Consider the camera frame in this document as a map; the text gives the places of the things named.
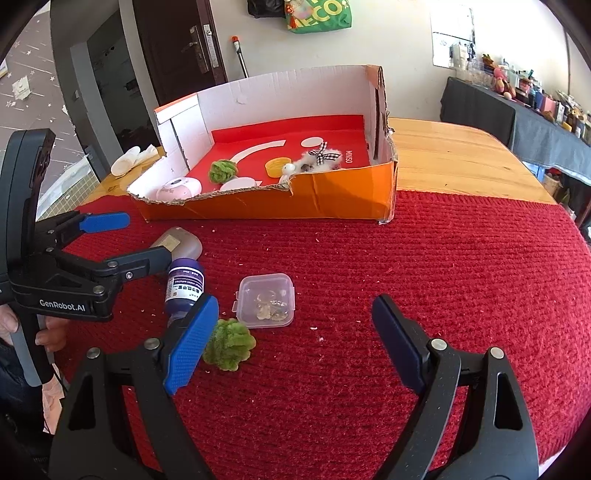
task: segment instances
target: green fuzzy ball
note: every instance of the green fuzzy ball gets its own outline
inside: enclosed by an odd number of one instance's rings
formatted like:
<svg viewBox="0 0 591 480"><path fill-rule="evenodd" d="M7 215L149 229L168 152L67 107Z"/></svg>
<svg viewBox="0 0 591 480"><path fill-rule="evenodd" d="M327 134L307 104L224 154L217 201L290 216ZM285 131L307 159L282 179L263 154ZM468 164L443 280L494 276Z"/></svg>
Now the green fuzzy ball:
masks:
<svg viewBox="0 0 591 480"><path fill-rule="evenodd" d="M209 180L212 183L226 183L238 175L238 167L233 161L218 160L212 163L209 170Z"/></svg>
<svg viewBox="0 0 591 480"><path fill-rule="evenodd" d="M235 372L238 364L251 356L256 340L246 325L236 319L219 319L205 351L203 361L220 370Z"/></svg>

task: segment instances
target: red knit tablecloth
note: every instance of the red knit tablecloth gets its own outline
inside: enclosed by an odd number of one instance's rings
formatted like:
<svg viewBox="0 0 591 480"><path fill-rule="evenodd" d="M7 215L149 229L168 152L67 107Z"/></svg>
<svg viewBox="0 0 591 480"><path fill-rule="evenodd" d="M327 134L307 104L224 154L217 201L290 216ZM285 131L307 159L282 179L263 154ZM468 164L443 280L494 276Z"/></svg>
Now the red knit tablecloth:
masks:
<svg viewBox="0 0 591 480"><path fill-rule="evenodd" d="M196 220L146 223L131 200L105 197L87 212L124 210L123 231L85 235L70 251L94 260L150 246L182 226L202 241L206 290L222 317L248 275L284 272L295 285L291 325L253 330L238 372L200 363L174 400L220 480L371 479L416 401L371 322L388 293L430 336L507 354L544 460L591 404L591 257L559 206L399 192L387 226L356 220ZM59 356L71 375L86 349L129 349L166 325L164 286L127 284L107 324L73 322ZM134 428L139 425L131 409ZM449 429L457 428L460 410ZM150 447L139 434L139 448ZM445 435L436 462L452 446Z"/></svg>

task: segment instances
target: clear plastic box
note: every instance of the clear plastic box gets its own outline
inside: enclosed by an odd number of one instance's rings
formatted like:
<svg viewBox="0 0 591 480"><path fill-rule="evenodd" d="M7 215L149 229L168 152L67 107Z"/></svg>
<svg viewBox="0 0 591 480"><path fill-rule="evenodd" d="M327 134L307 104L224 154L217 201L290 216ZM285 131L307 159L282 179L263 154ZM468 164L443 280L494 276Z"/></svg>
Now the clear plastic box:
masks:
<svg viewBox="0 0 591 480"><path fill-rule="evenodd" d="M240 282L232 311L236 313L238 321L244 323L248 328L284 327L294 319L295 297L296 291L293 282L284 273L255 275L246 277ZM285 304L287 316L280 320L259 319L257 313L261 312L261 305L270 304L272 301L277 304ZM279 312L283 307L273 308Z"/></svg>

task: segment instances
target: metal screw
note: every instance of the metal screw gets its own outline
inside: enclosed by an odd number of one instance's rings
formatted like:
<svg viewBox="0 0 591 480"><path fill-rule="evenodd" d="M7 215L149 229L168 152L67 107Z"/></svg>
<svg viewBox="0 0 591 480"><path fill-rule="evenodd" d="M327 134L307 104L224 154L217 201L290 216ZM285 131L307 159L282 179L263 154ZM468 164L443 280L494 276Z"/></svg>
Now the metal screw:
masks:
<svg viewBox="0 0 591 480"><path fill-rule="evenodd" d="M447 348L447 343L445 342L445 340L441 340L440 338L434 338L433 340L431 340L431 346L435 350L443 352Z"/></svg>
<svg viewBox="0 0 591 480"><path fill-rule="evenodd" d="M497 346L494 346L493 348L491 348L491 355L495 357L497 360L500 360L505 356L505 352Z"/></svg>
<svg viewBox="0 0 591 480"><path fill-rule="evenodd" d="M99 355L100 355L100 348L98 348L97 346L94 346L93 348L90 348L86 352L86 357L87 358L97 358Z"/></svg>
<svg viewBox="0 0 591 480"><path fill-rule="evenodd" d="M160 346L160 340L157 338L148 338L144 342L144 348L146 350L156 350Z"/></svg>

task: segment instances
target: door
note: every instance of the door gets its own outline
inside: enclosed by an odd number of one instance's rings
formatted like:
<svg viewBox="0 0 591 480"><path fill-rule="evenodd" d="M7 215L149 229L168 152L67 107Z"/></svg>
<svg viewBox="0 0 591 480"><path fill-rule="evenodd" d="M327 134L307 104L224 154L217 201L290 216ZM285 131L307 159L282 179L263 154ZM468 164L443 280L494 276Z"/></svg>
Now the door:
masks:
<svg viewBox="0 0 591 480"><path fill-rule="evenodd" d="M227 82L209 0L134 0L158 103Z"/></svg>

